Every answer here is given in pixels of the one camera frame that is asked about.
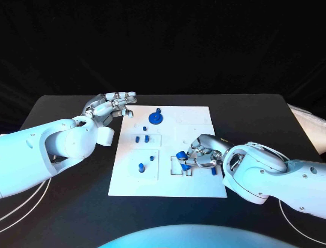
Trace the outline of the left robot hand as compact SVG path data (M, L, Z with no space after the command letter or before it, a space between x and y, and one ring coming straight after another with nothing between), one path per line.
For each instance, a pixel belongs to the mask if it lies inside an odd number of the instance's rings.
M137 102L136 92L111 92L98 94L85 104L82 116L90 117L98 127L107 127L116 117L129 116L134 112L127 108Z

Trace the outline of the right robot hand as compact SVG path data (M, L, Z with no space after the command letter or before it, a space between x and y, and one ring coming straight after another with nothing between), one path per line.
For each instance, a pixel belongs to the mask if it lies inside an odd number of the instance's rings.
M185 156L179 158L179 163L185 170L193 166L212 169L222 165L227 153L235 144L211 134L201 134L192 142Z

